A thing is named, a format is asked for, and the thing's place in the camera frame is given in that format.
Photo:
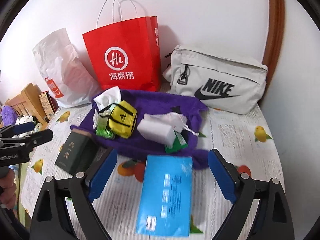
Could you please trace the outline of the person's left hand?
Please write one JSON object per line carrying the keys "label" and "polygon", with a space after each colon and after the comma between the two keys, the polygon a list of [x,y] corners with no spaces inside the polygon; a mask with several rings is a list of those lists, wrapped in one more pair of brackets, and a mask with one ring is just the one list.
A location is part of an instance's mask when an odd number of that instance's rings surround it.
{"label": "person's left hand", "polygon": [[0,186],[3,189],[1,193],[1,204],[7,209],[12,209],[16,203],[16,184],[14,183],[15,172],[12,169],[8,170],[5,177],[0,179]]}

